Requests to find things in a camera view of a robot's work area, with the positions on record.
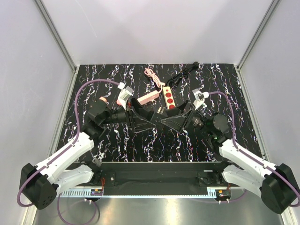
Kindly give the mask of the black cube plug adapter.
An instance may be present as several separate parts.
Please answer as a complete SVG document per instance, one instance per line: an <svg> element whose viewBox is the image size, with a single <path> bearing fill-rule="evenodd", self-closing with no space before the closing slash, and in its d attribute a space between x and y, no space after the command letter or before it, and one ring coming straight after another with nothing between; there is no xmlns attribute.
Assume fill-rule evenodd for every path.
<svg viewBox="0 0 300 225"><path fill-rule="evenodd" d="M159 107L151 113L150 122L156 126L160 126L162 125L161 120L166 117L165 107Z"/></svg>

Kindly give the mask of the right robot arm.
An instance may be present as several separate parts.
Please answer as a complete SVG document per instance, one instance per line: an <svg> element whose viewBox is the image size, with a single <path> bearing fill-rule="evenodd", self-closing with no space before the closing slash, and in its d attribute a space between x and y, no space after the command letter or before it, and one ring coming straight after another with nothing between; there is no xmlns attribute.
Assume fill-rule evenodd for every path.
<svg viewBox="0 0 300 225"><path fill-rule="evenodd" d="M133 130L141 132L158 125L165 126L178 133L190 127L197 128L201 139L221 157L228 159L226 167L213 173L214 183L223 186L235 184L261 198L263 203L277 214L300 198L300 188L295 176L286 164L276 165L248 151L235 140L235 125L219 113L203 116L199 108L204 99L193 104L183 103L178 107L155 112L146 110L133 98L128 103L129 117Z"/></svg>

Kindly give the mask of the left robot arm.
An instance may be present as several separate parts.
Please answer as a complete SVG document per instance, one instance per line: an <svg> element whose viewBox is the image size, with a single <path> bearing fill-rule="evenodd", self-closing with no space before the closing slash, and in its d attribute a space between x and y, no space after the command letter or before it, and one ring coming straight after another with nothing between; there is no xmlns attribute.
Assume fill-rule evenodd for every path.
<svg viewBox="0 0 300 225"><path fill-rule="evenodd" d="M145 110L136 98L122 102L122 106L110 109L106 99L101 97L87 111L87 119L80 132L53 155L36 165L26 164L21 170L17 203L24 195L37 209L42 210L53 202L56 196L79 184L92 186L101 181L100 172L89 165L67 170L78 158L92 150L106 132L107 124L128 123L136 133L154 128L151 121L153 111Z"/></svg>

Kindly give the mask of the cream power strip red sockets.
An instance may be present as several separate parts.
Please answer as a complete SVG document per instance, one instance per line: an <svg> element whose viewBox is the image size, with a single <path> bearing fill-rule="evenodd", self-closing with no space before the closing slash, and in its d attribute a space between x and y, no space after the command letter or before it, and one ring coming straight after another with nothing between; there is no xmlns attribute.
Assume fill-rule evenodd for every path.
<svg viewBox="0 0 300 225"><path fill-rule="evenodd" d="M173 94L172 94L172 91L171 91L170 87L165 86L163 88L163 95L164 95L167 110L175 108L176 104L175 104Z"/></svg>

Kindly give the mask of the pink power strip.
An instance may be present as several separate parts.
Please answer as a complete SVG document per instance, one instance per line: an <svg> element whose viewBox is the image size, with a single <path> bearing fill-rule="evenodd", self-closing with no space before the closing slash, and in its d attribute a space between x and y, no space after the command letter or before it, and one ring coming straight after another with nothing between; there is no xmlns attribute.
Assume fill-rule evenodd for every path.
<svg viewBox="0 0 300 225"><path fill-rule="evenodd" d="M156 99L159 97L159 92L158 91L153 91L153 92L150 92L142 97L139 97L137 99L137 101L141 104L141 105L144 105L144 104L147 104L148 102L151 102L152 100Z"/></svg>

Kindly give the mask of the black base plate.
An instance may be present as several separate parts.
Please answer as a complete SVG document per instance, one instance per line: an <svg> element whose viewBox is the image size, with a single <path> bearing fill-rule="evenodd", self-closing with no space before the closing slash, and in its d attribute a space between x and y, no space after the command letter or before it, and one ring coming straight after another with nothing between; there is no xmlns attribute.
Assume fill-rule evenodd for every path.
<svg viewBox="0 0 300 225"><path fill-rule="evenodd" d="M221 172L225 162L104 162L88 185L100 186L105 195L200 195L208 187L227 188Z"/></svg>

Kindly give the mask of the aluminium frame post left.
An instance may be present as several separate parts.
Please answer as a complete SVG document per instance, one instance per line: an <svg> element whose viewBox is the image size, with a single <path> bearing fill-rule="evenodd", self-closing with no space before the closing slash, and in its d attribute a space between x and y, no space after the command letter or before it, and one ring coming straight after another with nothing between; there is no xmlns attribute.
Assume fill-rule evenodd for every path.
<svg viewBox="0 0 300 225"><path fill-rule="evenodd" d="M70 53L68 52L60 34L58 33L58 30L48 12L48 10L46 9L46 6L44 4L44 2L42 0L33 0L33 2L35 3L38 11L40 12L42 18L44 19L52 37L54 38L58 48L60 49L63 57L65 58L68 66L70 67L72 72L75 72L77 69L77 65L74 63Z"/></svg>

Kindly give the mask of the aluminium frame post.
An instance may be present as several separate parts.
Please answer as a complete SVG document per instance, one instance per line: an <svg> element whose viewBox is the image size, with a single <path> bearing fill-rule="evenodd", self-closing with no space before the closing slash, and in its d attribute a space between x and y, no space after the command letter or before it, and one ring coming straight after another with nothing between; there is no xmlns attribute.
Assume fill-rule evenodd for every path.
<svg viewBox="0 0 300 225"><path fill-rule="evenodd" d="M245 52L243 53L239 63L236 65L238 70L241 70L244 66L246 60L248 59L249 55L251 54L252 50L254 49L257 41L259 40L260 36L262 35L263 31L267 27L271 17L275 13L277 7L279 6L281 0L272 0L267 11L265 12L259 26L257 27L253 37L251 38Z"/></svg>
<svg viewBox="0 0 300 225"><path fill-rule="evenodd" d="M58 33L58 30L48 12L48 10L46 9L46 6L44 4L44 2L42 0L33 0L33 2L35 3L38 11L40 12L42 18L44 19L52 37L54 38L58 48L60 49L63 57L65 58L68 66L70 67L72 72L75 72L77 69L77 65L74 63L70 53L68 52L60 34Z"/></svg>

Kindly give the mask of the aluminium frame post right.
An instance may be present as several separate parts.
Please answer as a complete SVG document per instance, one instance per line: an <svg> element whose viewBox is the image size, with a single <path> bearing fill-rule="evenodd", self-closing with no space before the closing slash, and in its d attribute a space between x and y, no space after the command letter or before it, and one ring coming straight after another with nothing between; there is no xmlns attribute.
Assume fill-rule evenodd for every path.
<svg viewBox="0 0 300 225"><path fill-rule="evenodd" d="M236 65L238 70L241 70L244 66L246 60L248 59L249 55L251 54L252 50L254 49L257 41L259 40L260 36L262 35L263 31L267 27L271 17L275 13L277 7L279 6L281 0L272 0L267 11L265 12L259 26L257 27L253 37L251 38L245 52L243 53L239 63Z"/></svg>

